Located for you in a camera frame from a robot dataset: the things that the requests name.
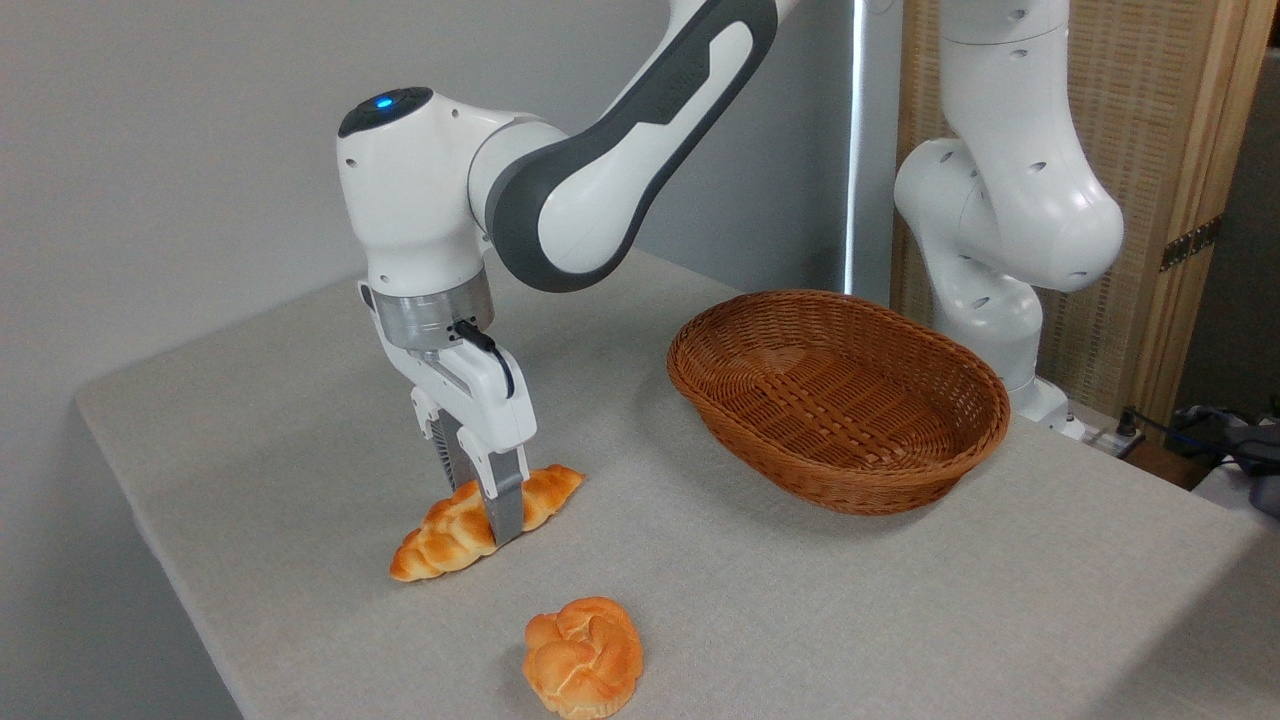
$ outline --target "braided bread roll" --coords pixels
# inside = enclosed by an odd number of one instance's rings
[[[554,515],[582,484],[582,474],[563,465],[534,470],[524,484],[527,533]],[[452,497],[426,511],[422,524],[404,536],[392,559],[392,578],[402,582],[436,578],[461,570],[498,550],[480,497],[480,484],[471,480]]]
[[[608,717],[631,700],[644,673],[640,634],[607,597],[584,597],[525,628],[525,679],[566,720]]]

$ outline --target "white wall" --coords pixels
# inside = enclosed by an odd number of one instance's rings
[[[847,12],[796,10],[640,247],[745,290],[835,286]],[[236,716],[72,393],[360,272],[333,159],[355,102],[429,85],[581,129],[666,14],[662,0],[0,4],[0,716]]]

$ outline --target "metal hinge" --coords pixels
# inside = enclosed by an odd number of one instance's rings
[[[1222,231],[1222,215],[1213,218],[1192,232],[1179,237],[1165,246],[1165,255],[1160,259],[1160,272],[1178,265],[1201,250],[1210,247],[1217,241]]]

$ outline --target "oval basket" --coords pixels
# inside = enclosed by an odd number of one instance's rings
[[[1009,429],[1009,395],[977,355],[835,292],[722,302],[680,331],[667,373],[724,447],[838,512],[933,502]]]

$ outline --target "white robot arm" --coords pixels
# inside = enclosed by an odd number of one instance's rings
[[[483,331],[490,247],[522,282],[581,290],[630,250],[658,190],[764,59],[797,0],[671,0],[659,47],[586,131],[426,87],[347,114],[338,170],[369,256],[360,288],[415,388],[449,482],[480,480],[494,538],[520,534],[536,423],[513,356]]]
[[[940,0],[942,110],[895,186],[934,296],[934,327],[986,360],[1012,407],[1065,428],[1066,396],[1036,378],[1043,311],[1032,286],[1102,277],[1124,237],[1066,95],[1068,0]]]

